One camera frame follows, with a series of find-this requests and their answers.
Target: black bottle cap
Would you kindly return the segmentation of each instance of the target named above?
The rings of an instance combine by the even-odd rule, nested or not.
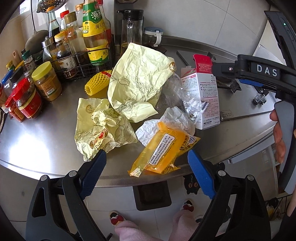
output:
[[[19,78],[24,74],[24,69],[22,66],[18,67],[12,74],[12,76],[9,78],[11,83],[15,84]]]
[[[118,10],[117,12],[122,13],[122,20],[126,20],[126,21],[143,20],[144,10],[142,9],[125,9],[125,10]]]

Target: yellow foam fruit net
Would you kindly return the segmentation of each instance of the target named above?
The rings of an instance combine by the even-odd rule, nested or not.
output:
[[[94,95],[109,85],[112,70],[97,73],[84,86],[88,95]]]

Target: finger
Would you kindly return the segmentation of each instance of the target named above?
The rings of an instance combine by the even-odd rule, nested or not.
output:
[[[283,132],[281,131],[281,126],[277,122],[274,126],[274,142],[277,144],[283,138]]]
[[[275,109],[270,113],[269,118],[270,118],[272,121],[279,121]]]
[[[283,163],[286,153],[286,146],[283,140],[276,144],[276,160]]]

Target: pale yellow paper bag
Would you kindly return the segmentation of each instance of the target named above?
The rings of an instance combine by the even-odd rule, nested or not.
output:
[[[175,71],[173,58],[130,43],[112,72],[108,100],[130,122],[142,121],[157,114],[161,87]]]
[[[100,149],[109,152],[138,142],[129,121],[109,105],[107,99],[79,98],[74,139],[85,161],[91,160]]]

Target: blue gripper pad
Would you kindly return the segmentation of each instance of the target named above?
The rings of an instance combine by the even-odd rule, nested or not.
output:
[[[259,82],[253,81],[253,80],[239,79],[239,81],[242,84],[252,85],[252,86],[257,86],[257,87],[262,87],[264,85],[264,84],[261,84]]]
[[[203,193],[210,199],[214,199],[216,195],[214,180],[206,169],[201,156],[196,154],[193,150],[190,150],[188,152],[188,163],[198,181],[198,184],[202,188]]]
[[[96,183],[98,182],[98,179],[107,163],[106,152],[104,150],[100,150],[92,161],[92,166],[88,170],[84,179],[81,181],[81,191],[79,196],[82,200],[91,195]]]

